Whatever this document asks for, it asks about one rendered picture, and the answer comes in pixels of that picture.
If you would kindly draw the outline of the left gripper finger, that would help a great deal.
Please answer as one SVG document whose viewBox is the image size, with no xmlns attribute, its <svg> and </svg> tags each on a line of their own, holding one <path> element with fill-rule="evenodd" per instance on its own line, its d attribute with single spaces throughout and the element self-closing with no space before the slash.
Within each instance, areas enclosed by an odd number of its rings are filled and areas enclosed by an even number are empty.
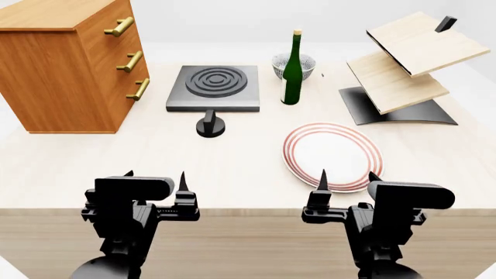
<svg viewBox="0 0 496 279">
<path fill-rule="evenodd" d="M 181 174 L 181 179 L 179 183 L 179 188 L 176 191 L 175 194 L 175 200 L 174 200 L 174 205 L 175 206 L 186 206 L 189 208 L 197 208 L 198 207 L 198 201 L 196 194 L 188 189 L 186 180 L 185 180 L 185 173 L 182 172 Z"/>
<path fill-rule="evenodd" d="M 124 174 L 124 176 L 130 176 L 130 177 L 134 176 L 133 170 L 128 171 L 126 174 Z M 95 200 L 97 199 L 95 197 L 95 189 L 94 188 L 88 189 L 84 193 L 84 196 L 86 197 L 85 206 L 87 206 L 87 207 L 94 206 Z"/>
</svg>

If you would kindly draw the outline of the black stove knob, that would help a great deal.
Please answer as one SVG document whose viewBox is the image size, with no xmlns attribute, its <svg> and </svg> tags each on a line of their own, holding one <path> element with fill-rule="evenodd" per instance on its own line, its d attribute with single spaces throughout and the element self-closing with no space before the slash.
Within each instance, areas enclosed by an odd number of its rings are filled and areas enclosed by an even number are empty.
<svg viewBox="0 0 496 279">
<path fill-rule="evenodd" d="M 209 109 L 205 113 L 205 117 L 198 120 L 196 131 L 199 136 L 205 138 L 214 138 L 221 136 L 226 130 L 224 120 L 217 117 L 213 109 Z"/>
</svg>

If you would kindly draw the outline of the grey square stove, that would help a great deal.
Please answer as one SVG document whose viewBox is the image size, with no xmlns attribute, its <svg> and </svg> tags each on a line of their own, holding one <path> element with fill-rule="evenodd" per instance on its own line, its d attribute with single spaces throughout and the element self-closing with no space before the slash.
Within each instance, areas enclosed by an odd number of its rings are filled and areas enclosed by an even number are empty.
<svg viewBox="0 0 496 279">
<path fill-rule="evenodd" d="M 224 98 L 205 98 L 193 95 L 185 86 L 186 78 L 204 67 L 234 67 L 240 69 L 246 74 L 248 85 L 236 95 Z M 169 112 L 204 112 L 209 109 L 217 112 L 260 111 L 258 67 L 254 65 L 181 67 L 166 101 L 166 110 Z"/>
</svg>

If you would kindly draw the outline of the white plate with red rings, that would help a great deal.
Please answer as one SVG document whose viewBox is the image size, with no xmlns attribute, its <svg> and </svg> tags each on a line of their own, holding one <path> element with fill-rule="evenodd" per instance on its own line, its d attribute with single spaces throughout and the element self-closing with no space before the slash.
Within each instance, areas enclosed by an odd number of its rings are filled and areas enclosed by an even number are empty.
<svg viewBox="0 0 496 279">
<path fill-rule="evenodd" d="M 367 188 L 369 173 L 383 176 L 380 148 L 362 132 L 334 122 L 311 122 L 285 137 L 282 158 L 289 171 L 314 188 L 326 173 L 330 191 L 350 193 Z"/>
</svg>

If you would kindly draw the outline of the wooden two-tier rack, black base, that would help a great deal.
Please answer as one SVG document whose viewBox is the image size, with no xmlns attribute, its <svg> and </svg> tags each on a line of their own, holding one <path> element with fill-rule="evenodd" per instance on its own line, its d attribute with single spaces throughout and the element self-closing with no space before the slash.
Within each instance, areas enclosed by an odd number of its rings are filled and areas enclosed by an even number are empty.
<svg viewBox="0 0 496 279">
<path fill-rule="evenodd" d="M 433 71 L 490 53 L 490 49 L 457 32 L 456 18 L 443 20 L 423 12 L 388 22 L 366 34 L 379 50 L 346 62 L 360 84 L 339 93 L 356 125 L 375 122 L 456 121 L 435 99 L 449 91 Z"/>
</svg>

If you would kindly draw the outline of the green wine bottle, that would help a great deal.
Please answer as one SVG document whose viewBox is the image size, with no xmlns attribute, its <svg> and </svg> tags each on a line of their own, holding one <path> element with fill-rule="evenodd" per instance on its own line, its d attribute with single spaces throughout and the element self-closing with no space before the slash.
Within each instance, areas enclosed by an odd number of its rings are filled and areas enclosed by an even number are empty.
<svg viewBox="0 0 496 279">
<path fill-rule="evenodd" d="M 299 50 L 301 45 L 301 29 L 293 32 L 293 43 L 291 54 L 283 73 L 283 95 L 281 101 L 286 105 L 295 105 L 299 102 L 301 93 L 301 83 L 303 73 L 299 60 Z"/>
</svg>

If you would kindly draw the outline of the black round burner coil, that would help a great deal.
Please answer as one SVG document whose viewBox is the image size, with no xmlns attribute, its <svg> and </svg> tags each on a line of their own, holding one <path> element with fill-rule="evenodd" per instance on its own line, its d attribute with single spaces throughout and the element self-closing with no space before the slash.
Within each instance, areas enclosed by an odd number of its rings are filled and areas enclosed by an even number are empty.
<svg viewBox="0 0 496 279">
<path fill-rule="evenodd" d="M 234 67 L 204 67 L 190 74 L 185 86 L 193 95 L 205 98 L 224 98 L 244 90 L 246 74 Z"/>
</svg>

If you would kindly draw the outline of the wooden drawer cabinet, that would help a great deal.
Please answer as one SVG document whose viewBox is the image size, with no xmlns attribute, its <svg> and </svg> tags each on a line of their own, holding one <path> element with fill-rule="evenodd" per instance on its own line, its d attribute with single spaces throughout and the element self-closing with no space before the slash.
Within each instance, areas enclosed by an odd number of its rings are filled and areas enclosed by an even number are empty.
<svg viewBox="0 0 496 279">
<path fill-rule="evenodd" d="M 0 94 L 29 133 L 112 134 L 150 78 L 143 57 L 130 73 L 117 70 L 142 50 L 130 0 L 20 0 L 0 9 Z"/>
</svg>

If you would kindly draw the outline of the patterned white bowl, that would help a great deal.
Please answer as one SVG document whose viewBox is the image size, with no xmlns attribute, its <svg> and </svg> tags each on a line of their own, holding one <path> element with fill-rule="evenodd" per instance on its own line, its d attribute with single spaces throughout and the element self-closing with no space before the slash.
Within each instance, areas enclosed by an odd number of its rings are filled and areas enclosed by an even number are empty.
<svg viewBox="0 0 496 279">
<path fill-rule="evenodd" d="M 274 55 L 271 58 L 271 64 L 274 69 L 274 73 L 280 79 L 282 79 L 283 77 L 284 69 L 289 61 L 289 58 L 289 53 L 280 53 L 278 55 Z M 302 80 L 305 81 L 314 71 L 316 62 L 312 57 L 304 53 L 301 53 L 299 55 L 299 60 L 302 69 Z"/>
</svg>

